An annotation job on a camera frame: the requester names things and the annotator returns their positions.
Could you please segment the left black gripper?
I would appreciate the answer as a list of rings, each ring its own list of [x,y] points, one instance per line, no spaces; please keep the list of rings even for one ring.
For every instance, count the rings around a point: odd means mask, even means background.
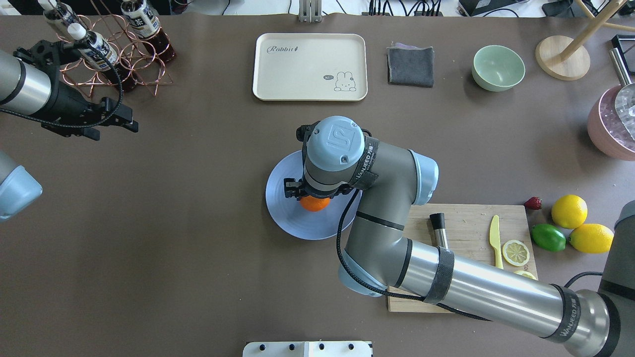
[[[91,140],[100,140],[100,131],[92,128],[67,128],[65,125],[89,125],[102,119],[98,126],[117,126],[138,133],[139,124],[133,120],[133,110],[125,104],[117,104],[117,100],[103,97],[100,104],[86,100],[75,88],[67,84],[59,84],[42,110],[42,119],[52,124],[42,124],[42,128],[58,135],[70,137],[85,136]]]

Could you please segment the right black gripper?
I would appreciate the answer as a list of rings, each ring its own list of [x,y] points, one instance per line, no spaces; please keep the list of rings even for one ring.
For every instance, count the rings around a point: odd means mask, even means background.
[[[338,185],[335,189],[316,189],[309,185],[303,179],[295,181],[294,178],[284,179],[284,196],[295,197],[300,200],[302,197],[315,197],[318,199],[334,198],[340,194],[348,194],[348,185],[346,183]]]

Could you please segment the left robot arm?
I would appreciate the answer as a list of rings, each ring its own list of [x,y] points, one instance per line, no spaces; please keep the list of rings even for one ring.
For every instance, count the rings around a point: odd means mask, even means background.
[[[138,131],[132,110],[117,100],[91,103],[59,79],[59,63],[47,64],[44,55],[19,59],[1,53],[1,111],[38,122],[60,136],[100,139],[99,126]],[[0,154],[0,219],[7,221],[43,192],[41,184],[5,152]]]

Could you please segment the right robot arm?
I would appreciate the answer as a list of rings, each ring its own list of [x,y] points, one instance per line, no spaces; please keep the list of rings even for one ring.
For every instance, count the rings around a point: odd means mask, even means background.
[[[615,237],[596,292],[531,280],[404,236],[412,205],[438,182],[435,160],[383,143],[351,119],[331,116],[296,131],[302,179],[284,180],[286,197],[334,197],[362,190],[340,264],[355,287],[491,320],[562,344],[577,357],[634,355],[634,203]]]

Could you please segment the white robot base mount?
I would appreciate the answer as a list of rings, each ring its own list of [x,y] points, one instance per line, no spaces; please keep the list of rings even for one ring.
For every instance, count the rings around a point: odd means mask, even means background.
[[[252,342],[243,357],[372,357],[369,341],[283,341]]]

